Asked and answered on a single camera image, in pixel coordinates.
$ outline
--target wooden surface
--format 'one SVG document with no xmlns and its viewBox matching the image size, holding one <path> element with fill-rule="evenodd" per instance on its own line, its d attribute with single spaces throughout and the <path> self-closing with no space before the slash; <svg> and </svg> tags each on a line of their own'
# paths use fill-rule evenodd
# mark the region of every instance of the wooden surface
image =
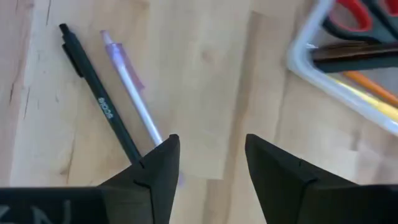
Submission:
<svg viewBox="0 0 398 224">
<path fill-rule="evenodd" d="M 357 183 L 396 183 L 397 138 L 285 67 L 312 4 L 1 1 L 0 28 L 8 32 L 0 35 L 0 184 L 96 185 L 129 164 L 62 52 L 63 22 L 79 36 L 143 154 L 153 145 L 101 29 L 124 44 L 163 137 L 180 135 L 184 178 L 171 223 L 264 223 L 244 155 L 247 133 Z"/>
</svg>

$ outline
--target scissors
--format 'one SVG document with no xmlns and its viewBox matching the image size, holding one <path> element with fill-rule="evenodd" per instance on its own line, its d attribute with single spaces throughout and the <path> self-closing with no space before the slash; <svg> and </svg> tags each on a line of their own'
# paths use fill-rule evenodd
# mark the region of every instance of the scissors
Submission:
<svg viewBox="0 0 398 224">
<path fill-rule="evenodd" d="M 336 3 L 352 13 L 359 27 L 338 22 L 332 11 L 323 23 L 331 35 L 371 44 L 398 41 L 398 0 L 336 0 Z"/>
</svg>

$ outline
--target translucent pen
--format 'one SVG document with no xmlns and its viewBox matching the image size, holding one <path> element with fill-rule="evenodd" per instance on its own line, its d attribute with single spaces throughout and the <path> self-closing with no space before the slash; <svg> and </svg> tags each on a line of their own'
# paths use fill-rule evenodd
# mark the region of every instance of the translucent pen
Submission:
<svg viewBox="0 0 398 224">
<path fill-rule="evenodd" d="M 159 134 L 159 131 L 157 130 L 157 127 L 152 120 L 150 113 L 148 112 L 144 100 L 140 95 L 140 91 L 144 86 L 139 81 L 129 58 L 123 49 L 122 44 L 113 42 L 109 33 L 105 30 L 102 30 L 101 34 L 104 40 L 106 51 L 112 60 L 115 69 L 118 71 L 120 79 L 126 87 L 130 99 L 136 107 L 136 110 L 138 111 L 142 122 L 150 134 L 153 143 L 155 146 L 160 145 L 163 142 L 162 137 Z"/>
</svg>

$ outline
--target pencil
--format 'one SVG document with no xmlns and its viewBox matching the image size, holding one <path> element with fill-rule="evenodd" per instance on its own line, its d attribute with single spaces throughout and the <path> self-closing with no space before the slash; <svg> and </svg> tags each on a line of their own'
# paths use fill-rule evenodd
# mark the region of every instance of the pencil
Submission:
<svg viewBox="0 0 398 224">
<path fill-rule="evenodd" d="M 367 103 L 369 103 L 370 105 L 372 105 L 373 107 L 375 107 L 378 111 L 380 111 L 381 113 L 383 113 L 384 115 L 388 116 L 389 118 L 391 118 L 392 120 L 394 120 L 395 122 L 398 122 L 398 109 L 383 102 L 380 101 L 377 98 L 368 96 L 367 94 L 345 84 L 340 82 L 339 80 L 335 80 L 334 78 L 331 78 L 332 80 L 334 80 L 335 82 L 337 82 L 337 84 L 345 87 L 346 89 L 348 89 L 349 91 L 351 91 L 352 93 L 354 93 L 355 95 L 359 96 L 360 98 L 362 98 L 364 101 L 366 101 Z"/>
<path fill-rule="evenodd" d="M 71 32 L 66 24 L 60 25 L 62 31 L 62 38 L 64 44 L 62 45 L 63 50 L 71 61 L 77 74 L 87 81 L 91 91 L 93 92 L 99 107 L 102 109 L 108 123 L 111 125 L 116 137 L 124 149 L 127 157 L 131 163 L 138 163 L 141 159 L 141 155 L 131 139 L 129 132 L 127 131 L 116 107 L 113 105 L 111 98 L 106 92 L 104 86 L 98 78 L 97 73 L 90 60 L 87 57 L 86 52 L 81 46 L 76 35 Z"/>
<path fill-rule="evenodd" d="M 357 84 L 365 87 L 371 93 L 380 96 L 388 103 L 398 106 L 398 97 L 396 97 L 393 93 L 383 89 L 380 85 L 370 80 L 368 77 L 364 76 L 361 72 L 357 71 L 347 71 L 343 72 L 343 75 L 352 79 Z"/>
</svg>

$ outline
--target black pencil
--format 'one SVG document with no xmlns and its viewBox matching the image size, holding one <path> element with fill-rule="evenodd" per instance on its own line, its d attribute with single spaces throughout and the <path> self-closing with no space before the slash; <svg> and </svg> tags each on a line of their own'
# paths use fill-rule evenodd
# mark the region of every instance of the black pencil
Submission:
<svg viewBox="0 0 398 224">
<path fill-rule="evenodd" d="M 83 50 L 76 35 L 69 30 L 66 24 L 61 24 L 60 28 L 63 34 L 62 38 L 65 41 L 62 45 L 63 50 L 68 55 L 77 74 L 86 79 L 130 162 L 138 162 L 141 159 L 141 155 L 124 126 L 119 113 L 116 111 L 111 98 L 98 78 L 86 52 Z"/>
</svg>

